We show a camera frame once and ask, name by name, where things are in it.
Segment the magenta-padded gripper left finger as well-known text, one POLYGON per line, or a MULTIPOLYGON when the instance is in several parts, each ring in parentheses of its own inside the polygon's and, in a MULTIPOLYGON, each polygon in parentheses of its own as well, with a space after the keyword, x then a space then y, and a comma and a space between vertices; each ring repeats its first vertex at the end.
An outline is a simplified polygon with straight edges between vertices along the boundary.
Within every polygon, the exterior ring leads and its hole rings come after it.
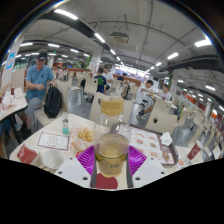
POLYGON ((96 174, 94 147, 88 147, 77 157, 67 158, 55 174, 81 187, 91 188, 92 177, 96 174))

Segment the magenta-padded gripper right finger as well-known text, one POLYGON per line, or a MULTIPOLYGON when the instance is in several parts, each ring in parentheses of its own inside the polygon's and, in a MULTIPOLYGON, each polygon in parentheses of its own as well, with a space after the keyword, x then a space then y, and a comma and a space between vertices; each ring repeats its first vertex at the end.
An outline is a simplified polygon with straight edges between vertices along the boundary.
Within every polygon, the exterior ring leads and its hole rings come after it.
POLYGON ((147 157, 130 146, 127 156, 127 186, 140 188, 168 175, 155 157, 147 157))

